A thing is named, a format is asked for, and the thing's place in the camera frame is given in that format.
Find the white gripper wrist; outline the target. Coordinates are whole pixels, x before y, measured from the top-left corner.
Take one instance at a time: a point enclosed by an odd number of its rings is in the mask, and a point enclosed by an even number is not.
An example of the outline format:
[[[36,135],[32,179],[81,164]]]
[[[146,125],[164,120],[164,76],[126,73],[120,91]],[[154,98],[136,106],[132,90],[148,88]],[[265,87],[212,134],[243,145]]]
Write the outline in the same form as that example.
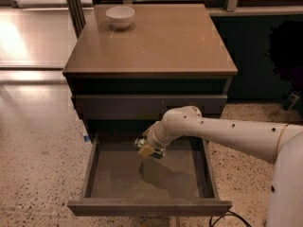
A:
[[[165,129],[165,125],[162,121],[156,121],[146,129],[142,135],[147,137],[149,143],[138,151],[138,154],[144,158],[150,157],[155,153],[154,147],[165,148],[172,141],[172,136]]]

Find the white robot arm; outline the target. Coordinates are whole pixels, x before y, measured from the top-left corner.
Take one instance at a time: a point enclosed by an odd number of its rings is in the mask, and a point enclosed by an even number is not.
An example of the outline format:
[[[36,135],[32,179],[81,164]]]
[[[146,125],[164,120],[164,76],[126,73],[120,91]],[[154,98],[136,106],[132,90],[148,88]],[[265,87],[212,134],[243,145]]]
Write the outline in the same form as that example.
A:
[[[203,117],[195,106],[174,108],[135,140],[144,157],[163,156],[182,136],[205,139],[275,165],[266,227],[303,227],[303,127]]]

